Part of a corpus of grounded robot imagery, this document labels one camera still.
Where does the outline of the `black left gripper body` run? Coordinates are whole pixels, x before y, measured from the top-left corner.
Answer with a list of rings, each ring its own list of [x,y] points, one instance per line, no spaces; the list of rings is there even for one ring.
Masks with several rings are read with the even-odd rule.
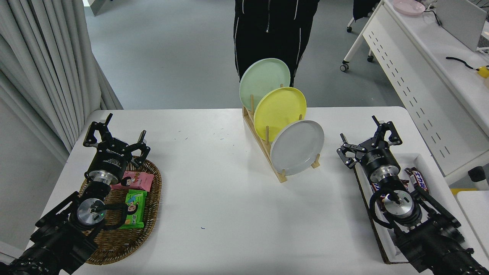
[[[128,146],[118,139],[113,145],[108,141],[98,143],[96,155],[89,166],[89,176],[94,177],[97,171],[104,171],[122,177],[130,160]]]

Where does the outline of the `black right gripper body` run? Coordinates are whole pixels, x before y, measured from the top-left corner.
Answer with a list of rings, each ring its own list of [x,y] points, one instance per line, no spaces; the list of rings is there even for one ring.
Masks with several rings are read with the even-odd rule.
[[[400,166],[390,151],[389,143],[379,143],[374,147],[372,143],[360,144],[366,149],[360,159],[360,164],[367,177],[397,176]]]

